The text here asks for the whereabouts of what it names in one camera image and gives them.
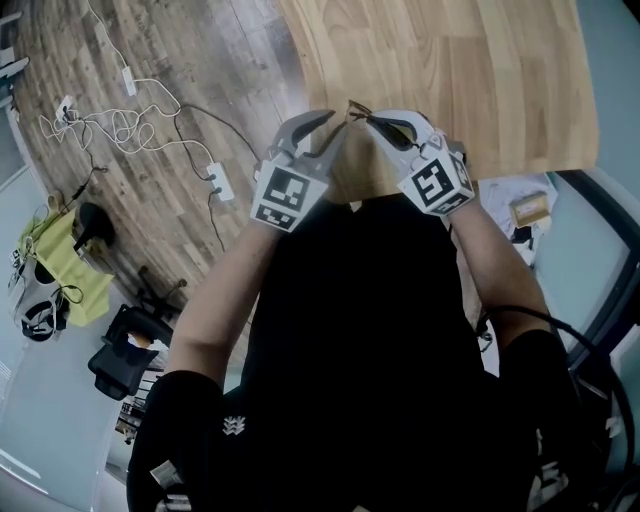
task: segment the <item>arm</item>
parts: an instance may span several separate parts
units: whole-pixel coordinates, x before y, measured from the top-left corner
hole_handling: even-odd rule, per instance
[[[165,373],[190,370],[224,386],[231,350],[249,318],[280,232],[250,221],[187,303]]]
[[[449,219],[485,309],[512,305],[547,312],[542,290],[531,270],[479,201],[470,201]],[[492,322],[501,352],[520,334],[549,330],[546,322],[521,313],[500,313]]]

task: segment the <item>dark wood floor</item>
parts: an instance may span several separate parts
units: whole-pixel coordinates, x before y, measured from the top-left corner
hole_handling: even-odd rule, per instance
[[[161,80],[183,103],[195,103],[233,123],[259,155],[280,123],[307,109],[304,79],[289,30],[275,0],[91,0],[136,78]],[[174,107],[157,86],[140,84],[129,98],[122,64],[85,0],[11,0],[5,12],[22,10],[16,54],[31,63],[16,86],[20,126],[50,190],[69,198],[87,177],[89,158],[75,143],[45,140],[38,117],[53,118],[69,94],[83,113],[108,108],[141,111],[158,103]],[[177,140],[173,122],[150,115],[159,144]],[[195,111],[178,117],[184,135],[204,142],[223,162],[236,199],[212,199],[225,245],[247,222],[255,160],[228,128]],[[184,301],[222,255],[209,218],[211,189],[198,180],[181,146],[125,155],[103,134],[90,150],[95,173],[82,201],[104,207],[117,242],[106,259],[117,280],[135,292],[146,265],[161,288],[184,278]],[[204,174],[207,158],[194,149]]]

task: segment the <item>wooden table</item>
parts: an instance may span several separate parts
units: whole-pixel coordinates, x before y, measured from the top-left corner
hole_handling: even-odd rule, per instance
[[[591,168],[598,129],[575,0],[279,0],[312,108],[419,110],[474,179]],[[334,198],[396,193],[354,124]],[[323,135],[316,137],[317,146]]]

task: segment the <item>yellow cloth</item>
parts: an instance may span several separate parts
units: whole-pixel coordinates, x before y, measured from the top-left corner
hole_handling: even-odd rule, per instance
[[[63,293],[69,299],[69,322],[84,327],[109,311],[109,283],[113,276],[92,269],[73,250],[75,209],[63,217],[56,218],[57,215],[52,213],[44,222],[32,219],[20,237],[19,251],[23,256],[29,250],[34,252],[30,245],[36,240],[38,262],[61,287],[77,286],[81,290],[65,288]]]

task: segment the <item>wooden floor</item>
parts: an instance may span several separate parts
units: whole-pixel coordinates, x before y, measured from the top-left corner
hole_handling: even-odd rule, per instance
[[[233,123],[258,155],[265,153],[280,123],[308,109],[299,58],[276,0],[91,0],[135,77],[161,80],[182,103],[194,103]],[[141,111],[152,103],[174,108],[158,86],[141,85],[129,98],[122,64],[88,11],[85,0],[10,0],[5,12],[22,10],[16,55],[31,63],[16,86],[20,126],[45,185],[69,198],[86,180],[89,158],[75,140],[46,140],[40,114],[48,118],[65,95],[84,115],[109,108]],[[150,115],[158,144],[178,140],[170,119]],[[221,161],[236,193],[230,203],[212,200],[213,218],[225,245],[247,222],[255,159],[228,128],[194,111],[178,117],[184,135],[205,143]],[[106,265],[129,292],[145,265],[161,290],[179,279],[189,286],[184,302],[222,256],[207,207],[211,188],[201,182],[181,146],[156,153],[121,153],[96,132],[90,146],[97,165],[82,201],[104,207],[117,232]],[[201,173],[206,155],[194,149]],[[469,289],[468,274],[462,276]],[[477,299],[465,292],[475,316]],[[248,328],[232,363],[243,361]]]

